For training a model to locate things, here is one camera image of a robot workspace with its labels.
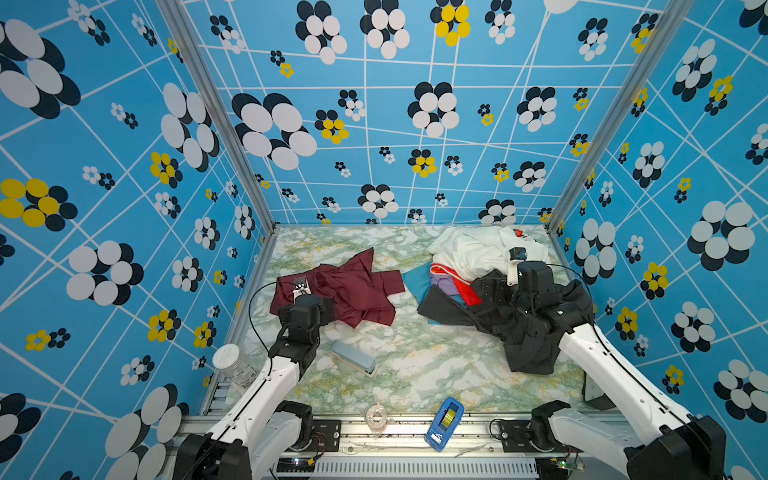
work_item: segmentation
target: tape roll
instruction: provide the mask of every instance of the tape roll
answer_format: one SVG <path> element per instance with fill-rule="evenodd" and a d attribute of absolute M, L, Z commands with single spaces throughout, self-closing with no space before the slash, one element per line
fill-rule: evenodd
<path fill-rule="evenodd" d="M 366 412 L 366 423 L 372 433 L 381 433 L 386 428 L 387 415 L 384 406 L 376 403 Z"/>

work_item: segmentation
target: black cable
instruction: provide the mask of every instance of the black cable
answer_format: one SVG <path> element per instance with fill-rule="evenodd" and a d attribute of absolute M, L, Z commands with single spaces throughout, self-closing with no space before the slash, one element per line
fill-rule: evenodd
<path fill-rule="evenodd" d="M 248 323 L 250 323 L 250 328 L 252 328 L 252 329 L 253 329 L 253 333 L 256 333 L 256 337 L 258 337 L 259 341 L 261 342 L 261 346 L 262 346 L 262 347 L 264 347 L 264 351 L 266 352 L 266 357 L 267 357 L 268 359 L 270 359 L 270 370 L 269 370 L 269 372 L 267 373 L 267 375 L 269 375 L 270 373 L 272 373 L 272 357 L 270 356 L 270 349 L 268 349 L 268 348 L 266 347 L 266 343 L 264 343 L 264 341 L 261 339 L 261 335 L 259 335 L 259 333 L 256 331 L 256 327 L 255 327 L 255 326 L 253 326 L 253 317 L 251 317 L 251 309 L 250 309 L 250 307 L 253 305 L 253 299 L 254 299 L 254 298 L 256 298 L 256 294 L 257 294 L 257 293 L 259 293 L 259 292 L 260 292 L 260 291 L 261 291 L 261 290 L 262 290 L 262 289 L 263 289 L 265 286 L 269 286 L 269 285 L 277 285 L 278 283 L 290 283 L 291 285 L 293 285 L 293 286 L 294 286 L 294 287 L 296 287 L 296 288 L 301 288 L 300 286 L 296 285 L 296 284 L 295 284 L 295 283 L 293 283 L 293 282 L 287 282 L 287 281 L 282 281 L 282 280 L 276 280 L 276 281 L 274 281 L 274 282 L 265 283 L 265 284 L 263 284 L 262 286 L 260 286 L 260 287 L 258 288 L 258 290 L 256 290 L 255 292 L 253 292 L 253 295 L 251 295 L 251 296 L 250 296 L 250 300 L 248 301 Z"/>
<path fill-rule="evenodd" d="M 499 427 L 498 427 L 498 430 L 499 430 L 499 436 L 497 437 L 496 435 L 494 435 L 494 434 L 493 434 L 493 422 L 496 422 L 496 421 L 499 421 L 499 422 L 501 422 L 501 421 L 503 421 L 503 420 L 504 420 L 504 419 L 493 419 L 493 420 L 491 420 L 491 423 L 489 423 L 489 424 L 488 424 L 488 433 L 490 433 L 490 434 L 491 434 L 491 437 L 492 437 L 493 439 L 495 439 L 495 440 L 498 440 L 498 441 L 500 441 L 500 442 L 502 442 L 502 441 L 504 440 L 504 439 L 502 439 L 502 438 L 501 438 L 501 431 L 502 431 L 502 428 L 501 428 L 501 426 L 499 426 Z"/>
<path fill-rule="evenodd" d="M 584 277 L 582 277 L 582 276 L 581 276 L 581 274 L 580 274 L 579 272 L 577 272 L 576 270 L 574 270 L 574 269 L 570 268 L 569 266 L 565 266 L 565 265 L 557 265 L 557 264 L 555 264 L 555 263 L 546 263 L 545 265 L 549 265 L 549 266 L 559 266 L 560 268 L 565 268 L 565 269 L 567 269 L 567 270 L 570 270 L 571 272 L 575 273 L 576 275 L 578 275 L 578 277 L 581 279 L 581 284 L 582 284 L 582 285 L 584 285 L 584 288 L 586 288 L 586 289 L 587 289 L 587 293 L 589 294 L 589 298 L 590 298 L 590 300 L 592 301 L 592 304 L 594 305 L 594 297 L 592 296 L 592 292 L 589 290 L 589 286 L 587 285 L 587 282 L 585 282 L 585 281 L 584 281 Z M 669 412 L 669 413 L 670 413 L 670 415 L 672 415 L 672 416 L 673 416 L 673 417 L 674 417 L 674 418 L 675 418 L 675 419 L 676 419 L 678 422 L 680 422 L 680 424 L 681 424 L 681 425 L 683 425 L 683 426 L 685 426 L 687 429 L 689 429 L 689 430 L 690 430 L 690 432 L 691 432 L 691 433 L 693 433 L 693 434 L 696 436 L 696 438 L 697 438 L 697 439 L 699 439 L 699 442 L 701 443 L 701 446 L 703 446 L 703 447 L 704 447 L 704 449 L 705 449 L 705 450 L 707 450 L 707 453 L 708 453 L 708 454 L 710 454 L 710 458 L 714 458 L 714 454 L 713 454 L 713 453 L 712 453 L 712 451 L 709 449 L 709 447 L 707 447 L 707 444 L 706 444 L 706 443 L 704 442 L 704 440 L 703 440 L 703 439 L 702 439 L 702 438 L 699 436 L 698 432 L 697 432 L 696 430 L 694 430 L 694 428 L 693 428 L 692 426 L 688 425 L 688 423 L 687 423 L 687 422 L 684 422 L 684 421 L 683 421 L 683 420 L 682 420 L 682 419 L 681 419 L 679 416 L 677 416 L 677 415 L 675 414 L 675 412 L 673 412 L 673 411 L 672 411 L 672 410 L 671 410 L 669 407 L 667 407 L 666 405 L 664 405 L 664 404 L 662 403 L 662 401 L 661 401 L 661 400 L 659 400 L 659 399 L 658 399 L 658 398 L 657 398 L 657 397 L 656 397 L 656 396 L 655 396 L 655 395 L 654 395 L 654 394 L 653 394 L 653 393 L 652 393 L 652 392 L 651 392 L 651 391 L 650 391 L 650 390 L 649 390 L 649 389 L 648 389 L 648 388 L 647 388 L 647 387 L 646 387 L 646 386 L 645 386 L 645 385 L 644 385 L 644 384 L 643 384 L 643 383 L 642 383 L 640 380 L 638 380 L 638 379 L 637 379 L 637 377 L 636 377 L 636 376 L 632 375 L 632 372 L 630 372 L 630 371 L 627 369 L 627 367 L 625 367 L 625 366 L 624 366 L 624 364 L 623 364 L 623 363 L 619 362 L 619 359 L 617 359 L 617 358 L 614 356 L 614 354 L 613 354 L 613 353 L 612 353 L 612 352 L 611 352 L 611 351 L 608 349 L 608 347 L 607 347 L 607 346 L 605 346 L 605 343 L 603 342 L 603 339 L 602 339 L 602 338 L 600 337 L 600 335 L 598 334 L 598 328 L 595 326 L 595 322 L 592 322 L 592 323 L 590 323 L 590 324 L 592 325 L 592 329 L 594 330 L 594 335 L 595 335 L 595 336 L 598 338 L 598 340 L 600 340 L 600 344 L 603 346 L 603 349 L 605 349 L 605 352 L 606 352 L 608 355 L 610 355 L 610 356 L 611 356 L 611 358 L 612 358 L 612 359 L 613 359 L 613 360 L 614 360 L 614 361 L 615 361 L 615 362 L 616 362 L 616 363 L 617 363 L 617 364 L 618 364 L 618 365 L 621 367 L 621 369 L 622 369 L 622 370 L 624 370 L 624 371 L 627 373 L 627 375 L 629 375 L 629 376 L 630 376 L 630 377 L 631 377 L 631 378 L 632 378 L 632 379 L 633 379 L 633 380 L 634 380 L 634 381 L 635 381 L 635 382 L 636 382 L 636 383 L 637 383 L 637 384 L 638 384 L 640 387 L 642 387 L 642 389 L 643 389 L 643 390 L 645 390 L 645 392 L 646 392 L 646 393 L 647 393 L 647 394 L 648 394 L 648 395 L 649 395 L 649 396 L 650 396 L 650 397 L 651 397 L 653 400 L 655 400 L 655 401 L 656 401 L 656 403 L 658 403 L 659 405 L 661 405 L 662 407 L 664 407 L 664 409 L 665 409 L 665 410 L 667 410 L 667 412 Z M 720 470 L 720 471 L 718 472 L 718 475 L 719 475 L 721 478 L 725 478 L 725 472 L 724 472 L 723 470 Z"/>
<path fill-rule="evenodd" d="M 262 290 L 262 289 L 263 289 L 265 286 L 269 286 L 269 285 L 275 285 L 275 284 L 277 284 L 277 283 L 290 283 L 291 285 L 293 285 L 293 286 L 295 286 L 295 287 L 297 287 L 297 288 L 299 287 L 298 285 L 296 285 L 296 284 L 295 284 L 295 283 L 293 283 L 293 282 L 283 282 L 282 280 L 277 280 L 277 281 L 275 281 L 275 282 L 266 283 L 266 284 L 264 284 L 264 285 L 260 286 L 260 287 L 258 288 L 258 290 L 256 290 L 255 292 L 253 292 L 253 295 L 251 296 L 251 298 L 250 298 L 250 301 L 248 302 L 248 323 L 250 323 L 250 327 L 253 329 L 253 332 L 254 332 L 254 333 L 256 333 L 256 337 L 258 337 L 259 341 L 261 342 L 261 345 L 264 347 L 264 350 L 266 351 L 266 356 L 267 356 L 267 358 L 269 358 L 269 359 L 270 359 L 270 370 L 269 370 L 269 372 L 267 373 L 267 375 L 269 375 L 269 374 L 272 372 L 272 357 L 270 357 L 270 350 L 269 350 L 269 349 L 266 347 L 266 343 L 264 343 L 264 341 L 261 339 L 261 335 L 259 335 L 259 333 L 256 331 L 256 327 L 255 327 L 255 326 L 253 326 L 253 320 L 251 319 L 251 316 L 250 316 L 250 313 L 251 313 L 251 309 L 250 309 L 250 307 L 251 307 L 251 305 L 252 305 L 252 303 L 253 303 L 253 299 L 254 299 L 254 298 L 256 298 L 256 294 L 257 294 L 257 293 L 259 293 L 259 292 L 260 292 L 260 291 L 261 291 L 261 290 Z M 256 392 L 254 392 L 254 393 L 253 393 L 253 395 L 252 395 L 252 396 L 251 396 L 251 397 L 248 399 L 248 401 L 247 401 L 247 402 L 245 402 L 245 405 L 243 405 L 243 408 L 242 408 L 242 409 L 240 409 L 240 411 L 237 413 L 237 415 L 235 415 L 234 419 L 232 419 L 232 422 L 236 421 L 236 420 L 237 420 L 237 419 L 240 417 L 240 414 L 241 414 L 241 413 L 243 413 L 243 412 L 245 411 L 246 407 L 247 407 L 247 406 L 250 404 L 251 400 L 253 400 L 253 399 L 256 397 L 257 393 L 259 393 L 259 391 L 261 390 L 261 387 L 263 387 L 265 383 L 266 383 L 266 379 L 264 379 L 264 381 L 263 381 L 263 382 L 261 382 L 261 385 L 259 385 L 259 388 L 258 388 L 258 389 L 256 389 Z M 225 434 L 225 433 L 227 433 L 227 432 L 229 431 L 229 429 L 230 429 L 230 427 L 229 427 L 229 426 L 227 426 L 227 427 L 224 429 L 224 431 L 223 431 L 223 432 L 221 432 L 221 435 L 219 435 L 219 436 L 218 436 L 218 437 L 217 437 L 217 438 L 216 438 L 216 439 L 215 439 L 215 440 L 214 440 L 214 441 L 213 441 L 213 442 L 210 444 L 210 446 L 208 447 L 208 449 L 206 449 L 206 451 L 205 451 L 205 452 L 203 452 L 203 454 L 202 454 L 202 455 L 199 457 L 199 459 L 198 459 L 198 460 L 197 460 L 197 461 L 194 463 L 194 465 L 192 465 L 192 467 L 191 467 L 191 468 L 190 468 L 190 469 L 187 471 L 187 473 L 186 473 L 186 474 L 184 474 L 184 476 L 183 476 L 183 477 L 181 477 L 181 480 L 186 480 L 186 478 L 187 478 L 187 477 L 189 477 L 190 473 L 192 473 L 192 472 L 194 471 L 194 469 L 196 469 L 198 466 L 200 466 L 200 463 L 202 463 L 202 462 L 203 462 L 203 460 L 206 458 L 206 456 L 207 456 L 207 455 L 210 453 L 210 451 L 211 451 L 211 450 L 213 450 L 213 449 L 214 449 L 214 447 L 216 446 L 216 444 L 219 442 L 219 440 L 221 440 L 221 438 L 222 438 L 222 437 L 224 437 L 224 434 Z"/>

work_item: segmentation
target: maroon cloth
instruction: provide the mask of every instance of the maroon cloth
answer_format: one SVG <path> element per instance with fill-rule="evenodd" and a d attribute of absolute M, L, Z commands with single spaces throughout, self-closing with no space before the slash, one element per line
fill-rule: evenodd
<path fill-rule="evenodd" d="M 373 248 L 360 252 L 342 266 L 326 265 L 304 273 L 278 277 L 281 282 L 293 282 L 298 276 L 305 276 L 313 295 L 333 299 L 335 319 L 356 327 L 361 321 L 392 325 L 395 307 L 387 295 L 406 291 L 399 270 L 371 273 Z M 293 303 L 293 285 L 278 283 L 272 298 L 270 313 Z"/>

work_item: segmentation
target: green marble pattern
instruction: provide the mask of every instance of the green marble pattern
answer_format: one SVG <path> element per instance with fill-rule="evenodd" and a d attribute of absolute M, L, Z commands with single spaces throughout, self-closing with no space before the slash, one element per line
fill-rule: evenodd
<path fill-rule="evenodd" d="M 370 247 L 375 249 L 375 271 L 406 272 L 432 259 L 426 247 L 444 228 L 282 228 L 265 280 L 319 263 L 340 265 Z M 521 229 L 551 245 L 543 226 Z M 549 263 L 559 263 L 553 249 L 550 246 Z M 555 276 L 559 283 L 567 282 L 564 272 L 556 271 Z M 273 294 L 274 287 L 268 286 L 254 300 L 253 322 L 267 344 L 279 329 L 277 318 L 269 314 Z M 356 329 L 342 322 L 323 327 L 314 363 L 286 399 L 310 404 L 315 413 L 327 415 L 361 415 L 375 402 L 389 412 L 434 412 L 447 396 L 458 399 L 468 412 L 527 412 L 555 399 L 586 408 L 581 398 L 584 372 L 564 355 L 550 376 L 510 372 L 502 343 L 495 337 L 473 327 L 429 325 L 407 291 L 390 299 L 396 307 L 392 326 L 363 321 Z M 336 339 L 376 358 L 375 376 L 364 376 L 331 356 L 328 348 Z M 264 351 L 252 331 L 240 346 L 260 369 Z"/>

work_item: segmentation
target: blue patterned wall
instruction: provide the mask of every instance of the blue patterned wall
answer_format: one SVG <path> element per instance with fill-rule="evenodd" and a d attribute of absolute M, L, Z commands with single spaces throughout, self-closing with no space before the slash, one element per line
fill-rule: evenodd
<path fill-rule="evenodd" d="M 546 221 L 665 5 L 184 2 L 281 223 Z"/>
<path fill-rule="evenodd" d="M 0 478 L 154 478 L 263 231 L 154 2 L 0 20 Z"/>
<path fill-rule="evenodd" d="M 558 235 L 611 342 L 768 478 L 768 5 L 698 0 Z"/>

